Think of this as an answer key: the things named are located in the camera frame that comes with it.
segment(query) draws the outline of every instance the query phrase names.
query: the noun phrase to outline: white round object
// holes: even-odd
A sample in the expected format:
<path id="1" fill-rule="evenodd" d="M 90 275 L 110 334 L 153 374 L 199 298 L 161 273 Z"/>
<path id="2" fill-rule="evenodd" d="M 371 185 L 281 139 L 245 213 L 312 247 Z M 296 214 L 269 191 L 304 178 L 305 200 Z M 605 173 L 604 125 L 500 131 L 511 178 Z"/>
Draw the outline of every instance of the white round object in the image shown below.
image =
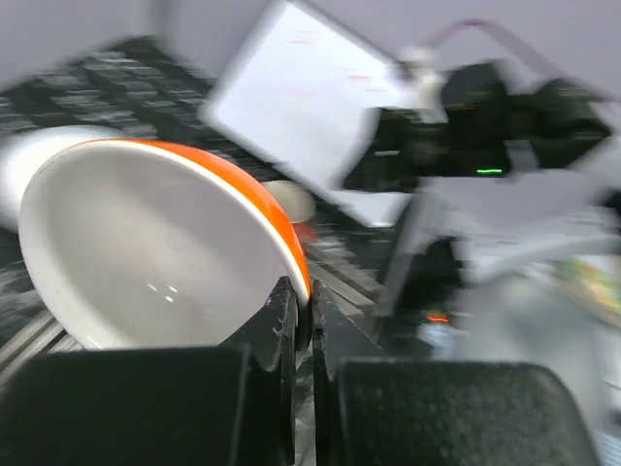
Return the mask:
<path id="1" fill-rule="evenodd" d="M 263 186 L 274 196 L 291 223 L 303 223 L 314 216 L 314 199 L 299 184 L 278 180 L 263 183 Z"/>
<path id="2" fill-rule="evenodd" d="M 119 131 L 101 126 L 58 126 L 11 137 L 0 148 L 0 226 L 17 232 L 23 193 L 49 158 L 74 144 L 119 137 Z"/>
<path id="3" fill-rule="evenodd" d="M 222 170 L 243 176 L 229 183 Z M 61 152 L 33 177 L 19 216 L 33 283 L 87 349 L 219 344 L 281 276 L 305 308 L 311 285 L 294 236 L 241 169 L 159 142 Z"/>

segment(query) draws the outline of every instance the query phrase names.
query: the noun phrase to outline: green light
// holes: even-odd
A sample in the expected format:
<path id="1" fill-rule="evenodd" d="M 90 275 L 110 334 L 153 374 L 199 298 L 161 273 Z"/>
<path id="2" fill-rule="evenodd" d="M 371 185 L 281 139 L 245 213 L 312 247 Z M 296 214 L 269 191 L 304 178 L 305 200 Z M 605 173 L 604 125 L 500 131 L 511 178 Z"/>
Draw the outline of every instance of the green light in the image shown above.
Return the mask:
<path id="1" fill-rule="evenodd" d="M 499 173 L 503 173 L 503 170 L 500 168 L 487 168 L 487 169 L 480 169 L 480 170 L 476 170 L 477 173 L 479 173 L 480 175 L 491 175 L 491 174 L 499 174 Z"/>

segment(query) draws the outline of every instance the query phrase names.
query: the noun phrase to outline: bowl rim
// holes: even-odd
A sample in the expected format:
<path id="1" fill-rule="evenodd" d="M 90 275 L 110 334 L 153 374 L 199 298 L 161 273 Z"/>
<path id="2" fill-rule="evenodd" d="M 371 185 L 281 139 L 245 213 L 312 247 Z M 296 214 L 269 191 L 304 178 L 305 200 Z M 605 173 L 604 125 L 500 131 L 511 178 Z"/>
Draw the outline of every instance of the bowl rim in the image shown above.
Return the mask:
<path id="1" fill-rule="evenodd" d="M 275 244 L 297 294 L 298 314 L 311 299 L 311 279 L 302 246 L 278 202 L 261 183 L 233 163 L 207 151 L 160 141 L 103 139 L 78 143 L 51 157 L 26 187 L 19 212 L 18 235 L 24 264 L 43 302 L 87 350 L 145 348 L 90 306 L 68 277 L 60 273 L 55 254 L 47 248 L 46 225 L 36 199 L 42 186 L 77 158 L 101 157 L 111 150 L 135 150 L 178 163 L 212 186 L 222 189 L 246 210 Z"/>

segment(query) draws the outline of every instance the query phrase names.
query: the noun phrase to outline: whiteboard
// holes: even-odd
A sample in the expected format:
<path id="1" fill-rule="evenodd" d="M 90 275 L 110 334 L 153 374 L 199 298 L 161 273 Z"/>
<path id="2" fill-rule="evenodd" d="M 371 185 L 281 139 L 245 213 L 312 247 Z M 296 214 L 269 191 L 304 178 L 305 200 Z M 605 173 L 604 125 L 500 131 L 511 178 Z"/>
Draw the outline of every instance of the whiteboard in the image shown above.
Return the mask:
<path id="1" fill-rule="evenodd" d="M 308 7 L 277 1 L 200 116 L 363 224 L 387 226 L 406 194 L 337 186 L 373 131 L 365 110 L 403 98 L 390 69 Z"/>
<path id="2" fill-rule="evenodd" d="M 362 223 L 387 226 L 406 195 L 343 191 L 337 182 L 373 131 L 365 109 L 399 106 L 405 98 L 390 70 L 388 57 L 312 7 L 276 1 L 219 80 L 201 118 Z M 621 124 L 618 106 L 601 111 L 608 123 Z M 512 230 L 579 210 L 605 186 L 620 186 L 621 153 L 618 144 L 609 144 L 580 171 L 435 179 L 428 185 L 476 223 Z"/>

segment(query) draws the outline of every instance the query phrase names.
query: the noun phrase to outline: cable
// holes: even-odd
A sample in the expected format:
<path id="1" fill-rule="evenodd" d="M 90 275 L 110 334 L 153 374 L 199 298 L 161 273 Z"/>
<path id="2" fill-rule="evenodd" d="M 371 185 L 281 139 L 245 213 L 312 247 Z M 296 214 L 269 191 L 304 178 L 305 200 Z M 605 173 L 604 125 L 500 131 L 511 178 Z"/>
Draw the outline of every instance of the cable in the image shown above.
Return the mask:
<path id="1" fill-rule="evenodd" d="M 498 44 L 515 53 L 515 55 L 517 55 L 531 70 L 541 73 L 543 76 L 551 79 L 554 77 L 563 77 L 568 75 L 550 60 L 545 58 L 535 48 L 520 39 L 516 34 L 512 33 L 500 24 L 496 24 L 487 19 L 465 19 L 451 24 L 427 39 L 423 45 L 432 49 L 437 49 L 457 34 L 470 27 L 487 34 Z M 608 92 L 605 92 L 592 84 L 586 83 L 583 80 L 577 78 L 572 78 L 572 80 L 599 99 L 608 102 L 621 103 L 621 97 L 610 95 Z"/>

